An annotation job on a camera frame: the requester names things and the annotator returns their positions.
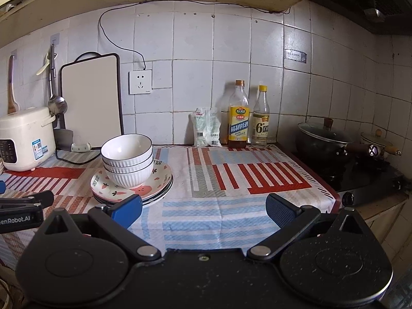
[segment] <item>rice cooker control panel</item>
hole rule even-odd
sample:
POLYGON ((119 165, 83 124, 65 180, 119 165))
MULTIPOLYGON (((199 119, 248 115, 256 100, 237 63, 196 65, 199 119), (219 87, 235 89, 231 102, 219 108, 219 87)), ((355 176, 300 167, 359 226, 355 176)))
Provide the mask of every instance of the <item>rice cooker control panel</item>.
POLYGON ((0 139, 0 155, 4 163, 15 164, 17 162, 16 148, 11 139, 0 139))

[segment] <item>bowl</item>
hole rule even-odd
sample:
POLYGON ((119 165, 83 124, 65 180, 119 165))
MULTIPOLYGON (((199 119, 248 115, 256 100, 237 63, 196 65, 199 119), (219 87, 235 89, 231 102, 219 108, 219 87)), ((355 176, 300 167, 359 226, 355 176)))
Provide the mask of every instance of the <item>bowl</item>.
POLYGON ((126 167, 116 167, 116 166, 110 166, 103 161, 103 166, 106 170, 112 173, 132 173, 132 172, 145 168, 147 165, 150 165, 150 163, 152 162, 153 162, 153 153, 150 154, 149 158, 147 158, 145 161, 137 165, 126 166, 126 167))
POLYGON ((148 136, 136 133, 121 135, 104 143, 101 153, 107 165, 134 166, 149 158, 152 153, 152 141, 148 136))
POLYGON ((109 170, 106 170, 106 173, 114 184, 118 184, 119 186, 126 189, 132 189, 139 187, 151 176, 153 171, 153 164, 154 161, 152 161, 145 168, 131 173, 113 173, 109 170))

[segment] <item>rice cooker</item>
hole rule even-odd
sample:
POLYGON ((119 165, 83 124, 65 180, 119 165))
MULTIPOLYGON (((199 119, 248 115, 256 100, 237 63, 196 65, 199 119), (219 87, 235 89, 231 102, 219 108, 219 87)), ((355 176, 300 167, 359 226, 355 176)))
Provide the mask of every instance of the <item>rice cooker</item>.
POLYGON ((56 150, 49 108, 19 110, 0 118, 0 156, 8 170, 34 170, 56 150))

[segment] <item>glass bottle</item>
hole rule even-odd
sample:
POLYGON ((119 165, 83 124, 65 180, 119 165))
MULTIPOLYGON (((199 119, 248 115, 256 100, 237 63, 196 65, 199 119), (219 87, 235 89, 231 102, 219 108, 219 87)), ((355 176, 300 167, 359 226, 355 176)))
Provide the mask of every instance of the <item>glass bottle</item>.
POLYGON ((253 108, 252 145, 266 146, 269 131, 269 105, 267 104, 267 86, 259 85, 259 96, 253 108))
POLYGON ((227 146, 243 149, 248 141, 249 99, 245 93, 245 81, 236 80, 235 89, 229 99, 227 146))

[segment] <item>saucepan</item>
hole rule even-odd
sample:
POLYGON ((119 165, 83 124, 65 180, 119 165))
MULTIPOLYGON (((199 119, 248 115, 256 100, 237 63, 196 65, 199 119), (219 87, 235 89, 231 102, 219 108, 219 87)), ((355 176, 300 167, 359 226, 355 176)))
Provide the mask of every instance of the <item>saucepan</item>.
POLYGON ((318 164, 345 165, 350 155, 375 157, 378 148, 372 144, 354 143, 344 132, 332 128, 333 119, 324 123, 299 123, 296 149, 304 161, 318 164))
POLYGON ((361 133, 360 136, 360 142, 362 144, 372 143, 373 145, 376 145, 376 147, 378 148, 379 155, 382 156, 384 159, 386 159, 388 155, 402 155, 402 153, 396 146, 394 146, 390 141, 382 137, 381 129, 377 129, 374 135, 370 133, 361 133))

